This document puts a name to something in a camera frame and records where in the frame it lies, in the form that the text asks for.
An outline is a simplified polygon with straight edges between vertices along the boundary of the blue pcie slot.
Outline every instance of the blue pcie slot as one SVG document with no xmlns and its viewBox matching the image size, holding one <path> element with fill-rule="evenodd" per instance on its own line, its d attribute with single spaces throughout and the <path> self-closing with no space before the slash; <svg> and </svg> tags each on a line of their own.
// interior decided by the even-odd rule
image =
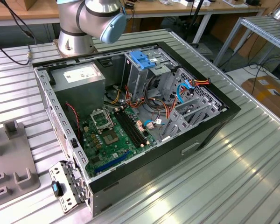
<svg viewBox="0 0 280 224">
<path fill-rule="evenodd" d="M 115 160 L 112 160 L 111 162 L 108 162 L 108 163 L 106 163 L 105 165 L 103 165 L 103 166 L 101 166 L 101 167 L 99 167 L 99 168 L 94 169 L 94 172 L 95 172 L 95 173 L 101 172 L 101 171 L 103 171 L 104 169 L 107 169 L 107 168 L 113 166 L 114 164 L 125 160 L 126 157 L 127 157 L 127 155 L 129 155 L 129 153 L 130 153 L 130 151 L 124 153 L 122 156 L 116 158 Z"/>
</svg>

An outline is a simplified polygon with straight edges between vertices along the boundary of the cardboard box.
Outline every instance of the cardboard box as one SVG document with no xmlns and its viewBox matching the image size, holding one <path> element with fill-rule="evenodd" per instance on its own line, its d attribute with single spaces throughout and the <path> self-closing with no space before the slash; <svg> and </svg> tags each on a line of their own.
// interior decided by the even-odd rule
<svg viewBox="0 0 280 224">
<path fill-rule="evenodd" d="M 251 94 L 254 78 L 245 81 L 241 87 Z M 280 84 L 271 76 L 258 77 L 256 80 L 253 96 L 266 108 L 280 118 Z"/>
<path fill-rule="evenodd" d="M 12 10 L 28 11 L 37 0 L 6 0 Z"/>
</svg>

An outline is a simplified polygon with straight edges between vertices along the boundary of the red wire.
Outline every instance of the red wire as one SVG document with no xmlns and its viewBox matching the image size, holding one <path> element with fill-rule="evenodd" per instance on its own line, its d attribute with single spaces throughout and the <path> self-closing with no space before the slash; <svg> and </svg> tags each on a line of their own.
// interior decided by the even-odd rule
<svg viewBox="0 0 280 224">
<path fill-rule="evenodd" d="M 76 110 L 69 104 L 69 103 L 65 103 L 67 106 L 69 106 L 71 108 L 71 110 L 74 112 L 76 120 L 77 120 L 77 126 L 78 126 L 78 139 L 80 139 L 80 123 L 79 123 L 79 118 L 78 115 L 76 113 Z"/>
</svg>

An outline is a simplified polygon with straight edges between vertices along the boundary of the green circuit board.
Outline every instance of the green circuit board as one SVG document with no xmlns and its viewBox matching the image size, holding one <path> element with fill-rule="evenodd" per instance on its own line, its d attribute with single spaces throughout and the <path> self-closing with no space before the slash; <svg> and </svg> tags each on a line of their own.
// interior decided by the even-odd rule
<svg viewBox="0 0 280 224">
<path fill-rule="evenodd" d="M 152 148 L 156 144 L 152 135 L 146 130 L 146 132 L 144 132 L 145 135 L 140 133 L 140 131 L 138 131 L 138 133 L 149 143 L 144 144 L 142 147 L 134 145 L 114 113 L 115 112 L 109 113 L 111 121 L 114 124 L 113 129 L 104 129 L 101 134 L 98 133 L 91 118 L 82 123 L 84 127 L 87 127 L 86 130 L 85 128 L 83 130 L 83 144 L 85 154 L 89 160 L 85 169 L 90 176 L 96 176 L 110 167 L 114 167 L 122 161 L 126 161 L 133 156 Z M 135 122 L 138 118 L 132 109 L 128 107 L 124 110 L 124 113 L 131 121 L 133 120 L 133 125 L 137 128 Z"/>
</svg>

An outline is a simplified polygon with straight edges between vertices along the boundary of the motherboard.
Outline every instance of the motherboard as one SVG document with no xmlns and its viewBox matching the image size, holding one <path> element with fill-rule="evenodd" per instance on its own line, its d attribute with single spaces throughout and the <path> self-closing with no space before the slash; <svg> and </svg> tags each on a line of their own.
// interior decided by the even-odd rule
<svg viewBox="0 0 280 224">
<path fill-rule="evenodd" d="M 130 107 L 94 112 L 82 125 L 84 151 L 89 160 L 85 169 L 90 176 L 157 144 Z"/>
</svg>

